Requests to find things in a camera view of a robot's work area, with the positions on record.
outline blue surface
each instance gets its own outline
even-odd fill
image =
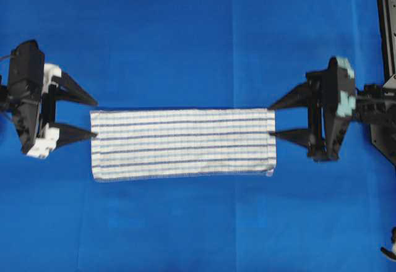
[[[268,106],[346,56],[382,83],[376,0],[1,0],[0,53],[36,38],[103,108]],[[0,64],[7,77],[8,64]],[[59,121],[89,127],[89,108]],[[277,113],[277,128],[306,112]],[[352,124],[337,163],[278,142],[272,178],[97,184],[90,144],[24,157],[0,134],[0,271],[394,271],[394,168]]]

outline white towel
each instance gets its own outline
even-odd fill
[[[275,113],[266,109],[92,111],[96,181],[264,174],[276,165]]]

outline white plastic part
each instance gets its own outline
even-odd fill
[[[62,77],[62,69],[58,65],[44,64],[43,91],[41,94],[48,93],[48,87],[50,85],[58,85],[52,81],[54,76]]]
[[[28,151],[27,155],[34,158],[45,159],[55,148],[59,139],[59,129],[50,128],[47,124],[41,130],[40,137],[35,140],[34,146]]]

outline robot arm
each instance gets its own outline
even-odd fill
[[[96,136],[55,122],[59,100],[97,105],[59,66],[44,63],[44,54],[35,40],[19,45],[11,52],[8,84],[0,88],[0,110],[12,114],[22,153],[46,158],[63,145]]]

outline blue stripe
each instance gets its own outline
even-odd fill
[[[168,137],[220,136],[220,135],[252,135],[252,134],[268,134],[268,132],[227,132],[227,133],[203,133],[203,134],[144,135],[144,136],[130,136],[130,137],[97,138],[97,140],[113,141],[113,140],[142,139],[142,138],[168,138]]]
[[[179,158],[183,156],[193,156],[193,157],[199,157],[199,156],[206,156],[206,155],[255,155],[259,153],[266,153],[266,151],[218,151],[218,152],[206,152],[206,153],[173,153],[173,154],[168,154],[168,155],[150,155],[150,156],[136,156],[136,157],[130,157],[130,156],[125,156],[123,158],[103,158],[99,159],[101,162],[109,162],[109,161],[124,161],[124,160],[137,160],[137,159],[159,159],[159,158]]]
[[[165,113],[167,111],[161,111],[164,112],[163,114],[158,114],[158,115],[150,115],[150,116],[130,116],[133,114],[142,114],[143,112],[147,112],[147,111],[124,111],[124,113],[129,113],[130,115],[128,116],[118,116],[118,117],[110,117],[110,118],[106,118],[106,117],[102,117],[101,119],[105,120],[105,119],[109,119],[112,121],[122,121],[125,119],[160,119],[163,117],[201,117],[201,116],[257,116],[257,115],[262,115],[262,114],[267,114],[270,113],[270,111],[266,111],[266,109],[256,109],[257,112],[249,112],[249,113],[236,113],[236,112],[223,112],[223,113],[174,113],[175,110],[169,110],[169,113]],[[120,111],[91,111],[91,114],[114,114],[114,113],[122,113]]]
[[[93,155],[111,155],[113,153],[138,153],[144,151],[167,151],[167,150],[199,150],[199,149],[211,149],[211,148],[234,148],[234,147],[274,147],[275,144],[256,145],[214,145],[211,147],[167,147],[167,148],[143,148],[140,150],[115,150],[115,151],[96,151]]]
[[[169,144],[177,144],[177,143],[210,143],[210,142],[248,142],[248,141],[263,141],[268,139],[269,137],[260,137],[260,138],[232,138],[232,139],[208,139],[208,140],[186,140],[186,141],[157,141],[157,142],[136,142],[136,143],[117,143],[117,144],[106,144],[101,145],[100,143],[93,143],[92,147],[128,147],[128,146],[136,146],[136,145],[169,145]]]
[[[187,163],[207,163],[207,162],[232,162],[232,161],[267,161],[269,158],[225,158],[225,159],[185,159],[181,161],[161,161],[161,162],[146,162],[146,163],[125,163],[112,165],[94,165],[92,168],[119,168],[131,166],[151,166],[162,164],[187,164]]]
[[[126,133],[144,133],[151,131],[173,131],[173,130],[217,130],[217,129],[248,129],[248,128],[264,128],[266,125],[226,125],[224,127],[172,127],[172,128],[156,128],[156,129],[129,129],[115,131],[100,131],[99,134],[126,134]]]
[[[214,119],[205,121],[166,121],[166,122],[130,122],[127,124],[94,124],[94,127],[130,127],[134,125],[167,125],[167,124],[205,124],[214,122],[257,122],[266,121],[269,117],[258,117],[257,119]]]

